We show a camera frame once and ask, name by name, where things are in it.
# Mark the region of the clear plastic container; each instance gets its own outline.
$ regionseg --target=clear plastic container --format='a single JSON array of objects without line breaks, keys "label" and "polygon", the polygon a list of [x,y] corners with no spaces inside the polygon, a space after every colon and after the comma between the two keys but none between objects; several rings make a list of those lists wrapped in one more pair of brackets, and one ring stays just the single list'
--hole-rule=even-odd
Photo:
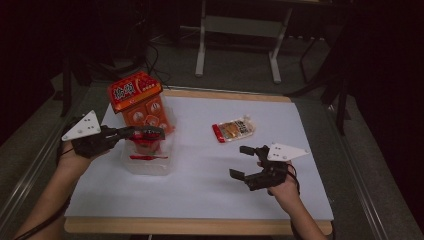
[{"label": "clear plastic container", "polygon": [[143,155],[137,150],[136,144],[131,140],[125,140],[121,161],[125,167],[133,174],[165,176],[171,172],[172,168],[172,147],[175,138],[175,116],[172,109],[167,108],[166,113],[174,126],[174,131],[165,136],[165,140],[160,141],[158,150],[154,155]]}]

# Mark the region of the snack package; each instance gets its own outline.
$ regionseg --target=snack package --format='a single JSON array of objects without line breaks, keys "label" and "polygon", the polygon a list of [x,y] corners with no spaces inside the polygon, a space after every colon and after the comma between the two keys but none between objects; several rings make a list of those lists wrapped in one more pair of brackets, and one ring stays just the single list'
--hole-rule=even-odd
[{"label": "snack package", "polygon": [[229,122],[213,124],[212,129],[218,141],[225,143],[251,136],[255,126],[248,116],[243,116]]}]

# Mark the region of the black wire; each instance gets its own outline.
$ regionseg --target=black wire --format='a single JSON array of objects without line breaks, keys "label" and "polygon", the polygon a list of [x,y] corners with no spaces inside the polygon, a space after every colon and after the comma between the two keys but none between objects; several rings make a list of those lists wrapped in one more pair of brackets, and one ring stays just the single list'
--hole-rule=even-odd
[{"label": "black wire", "polygon": [[71,202],[71,197],[69,196],[68,199],[65,201],[65,203],[62,205],[62,207],[60,207],[59,210],[57,210],[51,217],[49,217],[48,219],[46,219],[44,222],[40,223],[39,225],[37,225],[33,229],[22,234],[21,236],[15,238],[15,240],[28,239],[28,238],[34,236],[39,231],[43,230],[48,225],[52,224],[54,221],[56,221],[60,216],[62,216],[65,213],[70,202]]}]

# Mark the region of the white paper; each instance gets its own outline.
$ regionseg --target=white paper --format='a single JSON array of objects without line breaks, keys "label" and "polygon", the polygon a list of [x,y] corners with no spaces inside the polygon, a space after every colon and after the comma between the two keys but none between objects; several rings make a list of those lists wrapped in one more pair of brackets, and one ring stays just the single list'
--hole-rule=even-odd
[{"label": "white paper", "polygon": [[[293,103],[167,97],[177,119],[167,176],[133,175],[120,161],[123,141],[96,159],[80,179],[66,216],[289,219],[266,189],[249,191],[230,177],[229,169],[248,174],[261,171],[256,156],[239,152],[241,145],[273,142],[310,149]],[[212,125],[249,115],[255,133],[245,139],[218,143]],[[102,125],[123,127],[109,106]],[[316,220],[333,220],[313,154],[293,162],[301,198]]]}]

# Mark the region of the human arm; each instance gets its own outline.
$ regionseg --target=human arm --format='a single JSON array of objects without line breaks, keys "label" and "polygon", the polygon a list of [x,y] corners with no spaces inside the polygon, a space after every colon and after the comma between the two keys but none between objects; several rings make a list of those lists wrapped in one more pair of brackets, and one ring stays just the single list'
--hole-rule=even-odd
[{"label": "human arm", "polygon": [[290,216],[293,226],[302,239],[327,239],[300,199],[296,181],[292,176],[287,175],[284,183],[270,187],[268,190],[275,196],[281,208]]},{"label": "human arm", "polygon": [[[55,172],[41,193],[31,213],[15,234],[15,238],[33,229],[55,214],[67,201],[78,179],[95,159],[95,157],[91,159],[81,157],[71,149],[72,144],[70,142],[63,144],[63,152],[66,153],[60,156]],[[65,218],[62,214],[54,222],[29,239],[61,239],[64,221]]]}]

